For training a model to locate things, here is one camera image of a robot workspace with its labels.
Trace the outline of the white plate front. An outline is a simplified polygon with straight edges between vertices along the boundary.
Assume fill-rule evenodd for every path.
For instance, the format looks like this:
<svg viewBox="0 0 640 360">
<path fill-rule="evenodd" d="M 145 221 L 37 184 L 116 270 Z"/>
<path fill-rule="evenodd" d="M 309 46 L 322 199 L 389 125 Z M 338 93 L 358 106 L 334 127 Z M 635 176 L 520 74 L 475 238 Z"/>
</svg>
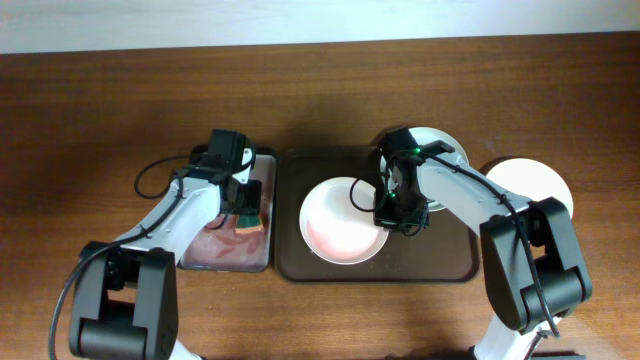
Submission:
<svg viewBox="0 0 640 360">
<path fill-rule="evenodd" d="M 534 201 L 554 197 L 574 215 L 571 190 L 558 172 L 548 165 L 527 158 L 500 160 L 489 168 L 487 178 L 501 187 Z"/>
</svg>

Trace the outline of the green orange scrub sponge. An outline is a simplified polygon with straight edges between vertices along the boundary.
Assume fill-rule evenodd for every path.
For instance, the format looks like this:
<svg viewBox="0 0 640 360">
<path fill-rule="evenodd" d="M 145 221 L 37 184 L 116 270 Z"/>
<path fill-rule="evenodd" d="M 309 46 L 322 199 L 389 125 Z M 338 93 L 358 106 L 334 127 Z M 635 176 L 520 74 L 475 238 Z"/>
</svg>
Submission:
<svg viewBox="0 0 640 360">
<path fill-rule="evenodd" d="M 239 236 L 251 235 L 264 231 L 262 217 L 257 215 L 239 215 L 236 219 L 234 233 Z"/>
</svg>

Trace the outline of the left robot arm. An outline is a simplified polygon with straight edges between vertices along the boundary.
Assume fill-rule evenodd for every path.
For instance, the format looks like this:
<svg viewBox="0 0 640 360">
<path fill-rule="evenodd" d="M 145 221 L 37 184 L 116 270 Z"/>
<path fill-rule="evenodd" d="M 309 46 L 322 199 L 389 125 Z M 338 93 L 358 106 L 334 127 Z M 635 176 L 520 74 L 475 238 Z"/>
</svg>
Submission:
<svg viewBox="0 0 640 360">
<path fill-rule="evenodd" d="M 256 214 L 250 179 L 257 151 L 243 134 L 215 129 L 172 171 L 156 206 L 114 241 L 82 249 L 61 294 L 73 297 L 68 343 L 85 359 L 193 359 L 178 339 L 176 269 L 218 216 Z"/>
</svg>

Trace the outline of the white plate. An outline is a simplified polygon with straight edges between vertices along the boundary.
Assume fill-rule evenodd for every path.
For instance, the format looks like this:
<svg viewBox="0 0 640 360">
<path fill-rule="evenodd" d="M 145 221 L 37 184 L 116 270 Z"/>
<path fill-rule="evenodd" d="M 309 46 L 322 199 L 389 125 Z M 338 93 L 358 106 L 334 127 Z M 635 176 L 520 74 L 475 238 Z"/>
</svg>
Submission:
<svg viewBox="0 0 640 360">
<path fill-rule="evenodd" d="M 334 177 L 316 185 L 299 211 L 299 228 L 306 245 L 323 260 L 355 265 L 376 255 L 389 231 L 364 212 L 375 202 L 375 188 L 353 177 Z"/>
<path fill-rule="evenodd" d="M 392 209 L 409 212 L 426 208 L 441 211 L 445 206 L 424 195 L 418 184 L 417 168 L 427 159 L 452 154 L 453 162 L 468 161 L 457 140 L 444 131 L 430 127 L 399 127 L 382 135 L 378 142 L 380 171 L 383 181 L 382 198 Z"/>
<path fill-rule="evenodd" d="M 574 215 L 571 190 L 558 172 L 548 165 L 527 158 L 500 160 L 489 168 L 487 178 L 501 187 L 534 201 L 554 197 Z"/>
</svg>

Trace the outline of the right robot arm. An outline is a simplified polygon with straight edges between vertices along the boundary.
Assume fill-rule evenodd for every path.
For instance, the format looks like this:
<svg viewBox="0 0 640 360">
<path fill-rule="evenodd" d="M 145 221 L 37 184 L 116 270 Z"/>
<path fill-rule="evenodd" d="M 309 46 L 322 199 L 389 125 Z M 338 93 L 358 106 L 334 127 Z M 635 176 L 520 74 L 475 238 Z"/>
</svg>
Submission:
<svg viewBox="0 0 640 360">
<path fill-rule="evenodd" d="M 511 192 L 468 164 L 460 144 L 426 127 L 384 133 L 371 208 L 376 225 L 412 237 L 430 204 L 450 211 L 480 239 L 494 315 L 474 359 L 531 359 L 558 323 L 589 300 L 593 285 L 569 210 L 555 197 Z"/>
</svg>

